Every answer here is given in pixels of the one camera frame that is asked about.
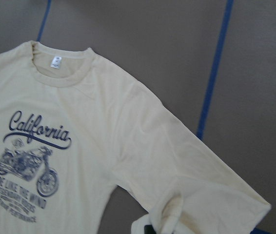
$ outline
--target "gray floor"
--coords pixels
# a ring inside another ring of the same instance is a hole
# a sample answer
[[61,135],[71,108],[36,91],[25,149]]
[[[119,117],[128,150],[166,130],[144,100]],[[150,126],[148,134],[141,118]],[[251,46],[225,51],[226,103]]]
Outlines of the gray floor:
[[[0,0],[0,53],[35,40],[47,0]],[[151,89],[196,132],[225,0],[54,0],[41,42],[94,51]],[[204,142],[273,206],[276,234],[276,0],[236,0]],[[100,234],[145,211],[116,189]]]

